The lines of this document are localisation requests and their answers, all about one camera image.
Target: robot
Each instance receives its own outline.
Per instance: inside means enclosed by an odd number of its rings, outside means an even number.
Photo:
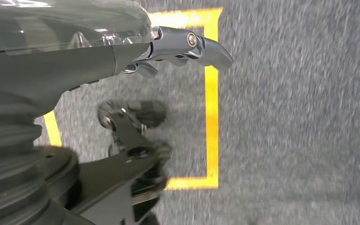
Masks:
[[[165,119],[157,101],[99,105],[110,157],[80,164],[67,148],[38,147],[34,119],[65,91],[121,73],[152,78],[150,61],[228,69],[230,54],[190,30],[152,27],[124,0],[0,0],[0,225],[158,225],[170,146],[145,130]]]

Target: bolt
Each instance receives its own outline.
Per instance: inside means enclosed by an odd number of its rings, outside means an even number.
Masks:
[[[195,47],[197,42],[196,35],[192,32],[188,33],[187,42],[191,47]]]

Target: black wheel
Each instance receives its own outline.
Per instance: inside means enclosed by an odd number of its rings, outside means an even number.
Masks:
[[[159,101],[108,101],[98,106],[97,117],[100,125],[110,130],[115,129],[109,115],[126,116],[123,110],[132,114],[147,128],[156,128],[166,119],[165,106]]]
[[[172,154],[172,147],[166,141],[161,140],[153,141],[152,147],[158,152],[161,164],[165,164]]]

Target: floor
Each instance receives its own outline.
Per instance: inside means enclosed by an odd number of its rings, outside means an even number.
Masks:
[[[139,2],[152,13],[223,8],[219,42],[235,60],[219,73],[219,187],[165,191],[162,225],[360,225],[360,0]],[[65,93],[62,143],[83,162],[104,158],[97,103],[159,99],[168,118],[150,136],[173,146],[169,174],[206,176],[204,69],[155,65],[155,79]],[[37,143],[48,142],[45,130]]]

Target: caster wheel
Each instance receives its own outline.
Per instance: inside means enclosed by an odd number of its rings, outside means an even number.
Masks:
[[[161,164],[165,164],[172,154],[171,146],[165,141],[154,141],[152,147],[158,152]]]
[[[159,101],[108,101],[98,106],[98,121],[104,128],[115,129],[108,116],[110,114],[125,116],[124,110],[133,115],[138,122],[146,125],[147,128],[158,127],[166,118],[165,106]]]
[[[132,184],[132,196],[142,194],[147,191],[163,191],[167,185],[168,177],[164,168],[156,165],[149,171],[144,173],[140,178],[136,179]]]

